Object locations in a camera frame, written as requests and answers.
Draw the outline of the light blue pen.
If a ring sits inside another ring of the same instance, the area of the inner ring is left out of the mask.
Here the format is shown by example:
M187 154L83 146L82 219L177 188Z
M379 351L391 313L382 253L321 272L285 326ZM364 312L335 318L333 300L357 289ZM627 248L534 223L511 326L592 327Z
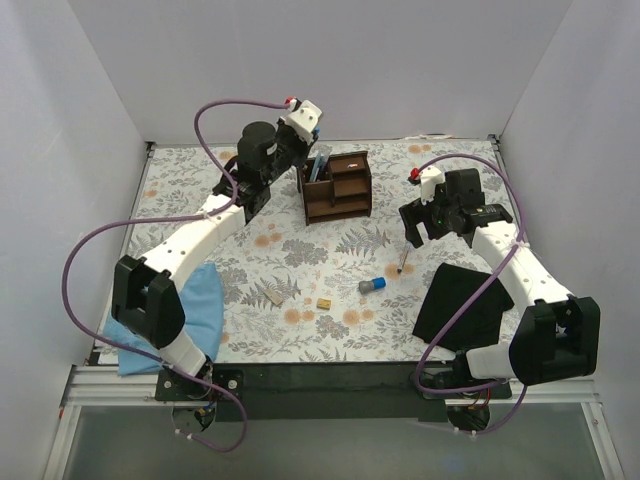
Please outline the light blue pen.
M310 175L310 178L309 178L310 182L316 182L317 181L319 172L320 172L323 164L324 164L324 155L321 154L321 153L318 153L316 155L316 157L315 157L313 168L312 168L311 175Z

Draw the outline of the grey blue glue stick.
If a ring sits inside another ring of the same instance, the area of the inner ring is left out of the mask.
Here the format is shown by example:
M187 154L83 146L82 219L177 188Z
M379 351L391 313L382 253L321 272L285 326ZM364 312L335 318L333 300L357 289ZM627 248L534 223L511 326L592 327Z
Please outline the grey blue glue stick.
M376 290L384 289L386 280L383 277L377 277L371 280L362 280L358 283L358 291L362 295L367 295Z

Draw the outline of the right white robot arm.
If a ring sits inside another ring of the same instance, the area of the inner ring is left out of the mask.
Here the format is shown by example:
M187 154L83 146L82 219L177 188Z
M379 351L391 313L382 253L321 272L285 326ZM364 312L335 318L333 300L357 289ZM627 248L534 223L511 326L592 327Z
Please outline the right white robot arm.
M452 365L454 389L475 397L489 380L516 379L526 386L594 373L601 311L591 297L577 297L556 281L500 204L489 204L475 169L442 172L415 169L409 181L420 196L399 210L406 239L423 244L417 227L431 240L450 233L466 244L497 274L521 315L507 344L463 349Z

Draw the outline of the green capped white marker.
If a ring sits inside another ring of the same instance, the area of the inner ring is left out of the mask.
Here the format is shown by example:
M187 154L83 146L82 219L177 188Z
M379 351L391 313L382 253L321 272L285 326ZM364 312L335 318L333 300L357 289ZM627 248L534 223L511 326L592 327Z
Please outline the green capped white marker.
M316 170L318 161L316 159L308 161L308 170L306 173L306 182L312 183L315 181Z

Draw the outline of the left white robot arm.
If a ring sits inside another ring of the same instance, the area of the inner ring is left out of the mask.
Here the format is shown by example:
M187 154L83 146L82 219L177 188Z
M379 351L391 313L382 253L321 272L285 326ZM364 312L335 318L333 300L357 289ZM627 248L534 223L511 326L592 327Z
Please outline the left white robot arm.
M168 368L181 371L178 387L193 400L213 386L203 369L209 357L186 330L179 297L186 281L211 251L248 224L271 197L270 186L292 167L301 166L318 139L317 115L287 115L276 124L245 126L230 166L194 220L139 258L123 256L115 266L111 315L146 340Z

